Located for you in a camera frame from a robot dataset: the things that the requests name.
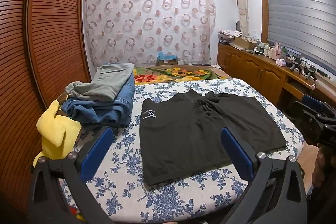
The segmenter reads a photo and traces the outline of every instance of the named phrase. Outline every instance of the louvered door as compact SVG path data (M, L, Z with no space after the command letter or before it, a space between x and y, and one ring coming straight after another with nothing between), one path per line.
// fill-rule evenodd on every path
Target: louvered door
M0 0L0 189L24 211L32 160L41 151L43 104L25 56L24 0Z
M68 83L90 80L81 7L81 0L0 0L0 191L24 213L41 152L36 122Z
M41 94L48 105L73 79L89 81L79 20L82 0L29 2L31 58Z

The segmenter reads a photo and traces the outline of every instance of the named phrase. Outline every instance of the floral blanket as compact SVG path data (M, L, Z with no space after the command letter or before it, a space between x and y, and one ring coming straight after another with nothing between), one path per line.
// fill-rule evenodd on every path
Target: floral blanket
M268 155L271 158L286 159L289 155L298 157L301 153L303 148L301 133L282 112L242 80L138 85L135 87L130 126L114 130L114 143L93 180L87 182L92 195L111 220L129 223L160 223L199 217L234 203L246 188L247 182L239 177L233 165L214 167L212 170L190 174L188 178L177 178L152 187L146 184L142 172L139 140L142 102L146 98L154 102L165 101L177 92L183 93L189 89L194 89L202 95L213 91L255 97L275 120L287 141L285 149L273 151ZM92 139L92 133L82 134L74 150L80 150L90 139ZM62 181L61 185L66 200L71 206L76 207L66 182Z
M183 82L196 80L223 79L211 69L193 70L188 66L188 70L176 66L171 69L157 67L135 67L133 70L135 85L146 85L154 83Z

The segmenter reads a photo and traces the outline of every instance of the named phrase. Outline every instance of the white and blue floral sheet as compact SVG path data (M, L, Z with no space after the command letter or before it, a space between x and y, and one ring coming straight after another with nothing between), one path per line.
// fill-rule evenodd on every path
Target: white and blue floral sheet
M246 188L247 182L239 177L233 165L197 172L189 178L178 178L153 187L146 184L142 173L139 140L142 102L146 98L162 102L189 89L202 95L213 91L256 97L276 121L287 141L286 149L273 151L269 156L286 159L289 155L298 157L301 153L301 133L282 112L242 80L204 80L136 86L130 126L114 131L114 143L94 179L87 182L92 195L113 221L147 223L199 217L234 203ZM91 138L91 134L82 134L74 149L78 151ZM69 204L76 207L65 182L62 182L62 189Z

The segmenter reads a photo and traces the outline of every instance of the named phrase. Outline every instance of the gray zebra blind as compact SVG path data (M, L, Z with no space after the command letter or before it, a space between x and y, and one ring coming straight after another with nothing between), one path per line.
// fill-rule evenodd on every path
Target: gray zebra blind
M268 41L336 75L336 0L268 0Z

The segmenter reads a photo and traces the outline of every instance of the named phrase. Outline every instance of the metal screw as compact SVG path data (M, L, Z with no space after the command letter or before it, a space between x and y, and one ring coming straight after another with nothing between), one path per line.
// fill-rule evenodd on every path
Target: metal screw
M39 157L39 159L37 160L39 163L43 163L47 160L46 157Z
M258 156L258 158L260 158L260 159L264 159L264 158L266 158L266 154L265 154L264 152L259 152L259 153L257 154L257 156Z
M296 162L296 158L293 157L293 156L289 156L289 160L290 160L291 162Z
M77 152L70 152L68 154L68 158L70 158L70 159L75 159L76 157L77 157Z

